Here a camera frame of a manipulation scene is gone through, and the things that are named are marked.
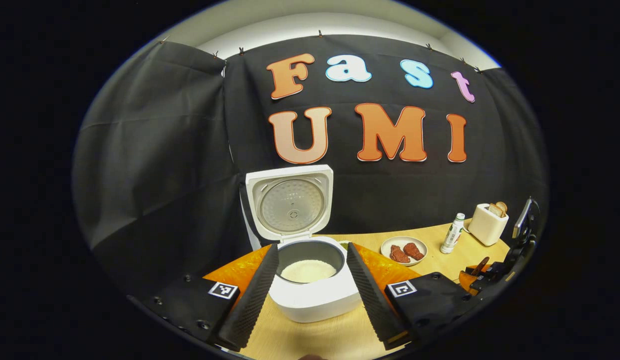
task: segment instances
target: white bottle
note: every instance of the white bottle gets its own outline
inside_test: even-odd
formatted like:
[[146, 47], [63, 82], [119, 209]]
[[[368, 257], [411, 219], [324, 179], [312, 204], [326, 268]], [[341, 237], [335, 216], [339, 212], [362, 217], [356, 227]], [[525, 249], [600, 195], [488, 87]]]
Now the white bottle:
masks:
[[445, 240], [441, 245], [441, 253], [449, 254], [456, 246], [456, 243], [459, 241], [459, 237], [463, 232], [463, 220], [465, 220], [465, 214], [459, 212], [456, 214], [456, 219], [450, 226], [450, 229], [447, 231], [447, 235], [445, 236]]

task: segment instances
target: white rice cooker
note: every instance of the white rice cooker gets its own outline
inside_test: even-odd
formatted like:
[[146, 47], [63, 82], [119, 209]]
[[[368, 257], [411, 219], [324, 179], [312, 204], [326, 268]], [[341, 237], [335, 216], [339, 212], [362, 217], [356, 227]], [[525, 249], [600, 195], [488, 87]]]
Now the white rice cooker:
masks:
[[[279, 267], [269, 290], [281, 312], [295, 322], [322, 321], [360, 303], [346, 249], [327, 236], [312, 237], [330, 221], [333, 172], [326, 164], [258, 171], [246, 175], [252, 218], [262, 237], [279, 240]], [[319, 260], [336, 273], [313, 282], [283, 278], [291, 264]]]

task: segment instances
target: wooden table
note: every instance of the wooden table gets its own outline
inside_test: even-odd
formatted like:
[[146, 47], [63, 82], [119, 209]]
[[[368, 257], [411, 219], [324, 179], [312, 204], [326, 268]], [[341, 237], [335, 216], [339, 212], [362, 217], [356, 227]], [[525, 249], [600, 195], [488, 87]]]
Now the wooden table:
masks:
[[[465, 220], [466, 228], [470, 221]], [[466, 266], [476, 265], [486, 256], [490, 256], [490, 262], [502, 262], [509, 251], [502, 240], [493, 246], [484, 246], [464, 231], [452, 253], [441, 253], [439, 248], [449, 228], [450, 224], [446, 223], [404, 231], [324, 236], [350, 241], [374, 251], [380, 250], [383, 241], [391, 237], [414, 237], [428, 246], [428, 254], [426, 259], [409, 269], [421, 275], [438, 271], [456, 283], [459, 271]], [[328, 360], [370, 360], [401, 348], [403, 346], [385, 351], [362, 304], [331, 319], [301, 324], [285, 317], [268, 296], [248, 346], [240, 354], [256, 360], [297, 360], [307, 354], [317, 354]]]

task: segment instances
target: black curtain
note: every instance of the black curtain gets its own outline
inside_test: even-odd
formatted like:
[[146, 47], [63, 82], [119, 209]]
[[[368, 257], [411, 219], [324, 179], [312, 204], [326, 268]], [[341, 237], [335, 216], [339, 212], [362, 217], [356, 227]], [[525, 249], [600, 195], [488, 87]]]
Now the black curtain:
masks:
[[223, 119], [225, 62], [152, 43], [101, 89], [79, 131], [73, 195], [93, 253], [146, 299], [252, 249]]
[[[266, 68], [273, 62], [309, 53], [303, 91], [272, 100], [274, 82]], [[326, 60], [336, 55], [364, 59], [372, 78], [367, 82], [334, 82], [325, 75]], [[432, 88], [413, 87], [405, 80], [401, 60], [425, 64]], [[470, 103], [451, 73], [460, 71], [476, 97]], [[362, 162], [361, 103], [382, 105], [396, 123], [403, 107], [420, 107], [424, 148], [428, 159], [406, 162], [385, 153], [380, 161]], [[504, 201], [510, 221], [502, 239], [511, 238], [513, 225], [529, 196], [548, 207], [548, 170], [543, 137], [524, 96], [502, 69], [476, 72], [469, 64], [435, 50], [398, 41], [358, 35], [328, 35], [288, 39], [227, 59], [225, 114], [232, 155], [241, 173], [301, 166], [279, 157], [268, 117], [293, 111], [297, 148], [312, 146], [310, 121], [303, 112], [330, 107], [328, 150], [316, 164], [335, 173], [332, 217], [322, 233], [376, 233], [408, 230], [453, 221], [456, 213], [474, 214], [479, 203]], [[450, 162], [451, 129], [447, 114], [459, 114], [465, 126], [465, 162]], [[243, 191], [243, 205], [249, 214]]]

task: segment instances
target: white plate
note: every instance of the white plate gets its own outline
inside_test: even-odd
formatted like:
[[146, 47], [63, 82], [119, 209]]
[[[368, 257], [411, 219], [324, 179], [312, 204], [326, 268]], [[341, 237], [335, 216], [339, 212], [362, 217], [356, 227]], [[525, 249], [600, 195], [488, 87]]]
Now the white plate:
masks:
[[419, 239], [415, 239], [414, 237], [409, 237], [409, 236], [396, 236], [396, 237], [392, 237], [390, 239], [385, 240], [383, 244], [381, 245], [381, 254], [388, 259], [392, 259], [390, 257], [390, 249], [392, 248], [392, 245], [396, 245], [399, 248], [401, 248], [401, 250], [403, 250], [403, 246], [407, 245], [408, 243], [414, 243], [419, 249], [419, 251], [421, 251], [421, 253], [424, 255], [424, 257], [421, 260], [415, 260], [412, 256], [409, 256], [410, 262], [403, 263], [403, 262], [395, 261], [397, 264], [410, 267], [412, 265], [416, 265], [422, 262], [423, 259], [425, 259], [426, 256], [428, 256], [428, 246], [426, 246], [426, 244], [424, 244], [423, 241], [420, 241]]

